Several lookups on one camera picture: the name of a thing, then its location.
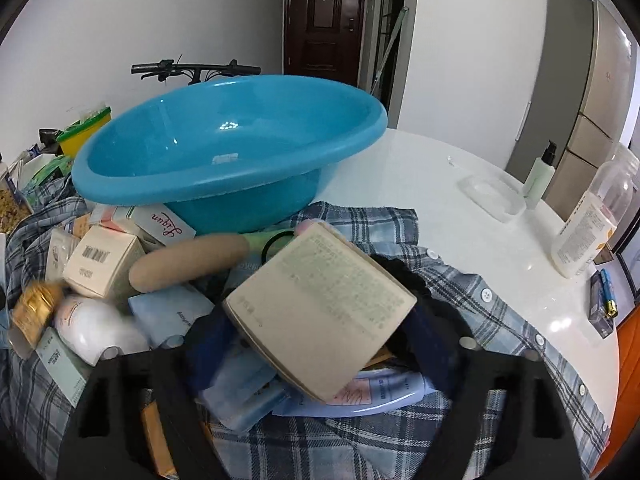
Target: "gold foil wrapper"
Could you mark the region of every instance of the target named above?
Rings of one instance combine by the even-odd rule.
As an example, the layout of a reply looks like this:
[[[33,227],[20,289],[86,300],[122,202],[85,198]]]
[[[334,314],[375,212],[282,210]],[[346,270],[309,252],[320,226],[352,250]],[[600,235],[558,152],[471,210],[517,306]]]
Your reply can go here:
[[[62,298],[62,286],[57,283],[32,282],[22,292],[12,317],[32,348],[38,345],[49,317]]]

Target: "glossy tabletop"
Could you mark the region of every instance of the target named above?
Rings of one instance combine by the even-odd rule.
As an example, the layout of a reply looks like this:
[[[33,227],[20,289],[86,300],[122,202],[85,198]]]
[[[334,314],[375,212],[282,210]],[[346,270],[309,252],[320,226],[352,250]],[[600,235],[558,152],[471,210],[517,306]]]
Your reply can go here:
[[[601,339],[587,318],[594,269],[562,277],[547,256],[564,225],[560,217],[540,202],[502,224],[460,191],[458,182],[471,174],[522,185],[459,148],[387,130],[373,146],[340,163],[316,199],[415,209],[420,245],[463,272],[480,274],[536,327],[574,366],[610,425],[618,394],[618,340],[615,332]]]

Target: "yellow bin with green rim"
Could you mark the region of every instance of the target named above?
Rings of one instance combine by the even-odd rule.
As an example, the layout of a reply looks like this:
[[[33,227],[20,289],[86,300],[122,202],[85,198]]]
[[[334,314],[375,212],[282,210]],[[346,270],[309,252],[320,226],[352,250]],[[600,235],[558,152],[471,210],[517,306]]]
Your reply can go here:
[[[60,143],[60,148],[65,155],[75,157],[89,137],[109,121],[111,121],[111,108],[107,106],[93,117],[73,123],[56,140]]]

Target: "clear plastic bottle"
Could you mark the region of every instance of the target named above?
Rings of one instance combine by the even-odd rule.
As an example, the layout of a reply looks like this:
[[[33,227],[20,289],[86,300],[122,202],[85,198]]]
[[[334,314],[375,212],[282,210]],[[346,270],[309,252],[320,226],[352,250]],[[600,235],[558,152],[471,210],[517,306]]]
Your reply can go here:
[[[625,146],[596,172],[589,189],[551,245],[551,259],[566,278],[583,272],[613,235],[633,195],[638,158]]]

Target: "gold packet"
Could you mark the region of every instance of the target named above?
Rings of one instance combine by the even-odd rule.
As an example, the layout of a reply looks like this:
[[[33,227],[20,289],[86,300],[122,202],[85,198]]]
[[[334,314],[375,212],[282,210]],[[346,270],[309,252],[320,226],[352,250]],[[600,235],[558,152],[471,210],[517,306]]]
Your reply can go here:
[[[22,292],[12,311],[12,321],[22,332],[31,350],[38,345],[42,331],[49,323],[49,317],[62,298],[62,286],[57,283],[31,282]],[[19,335],[14,338],[10,336],[9,339],[16,353],[24,359],[23,355],[31,352],[24,348],[24,342],[18,342],[18,338]]]

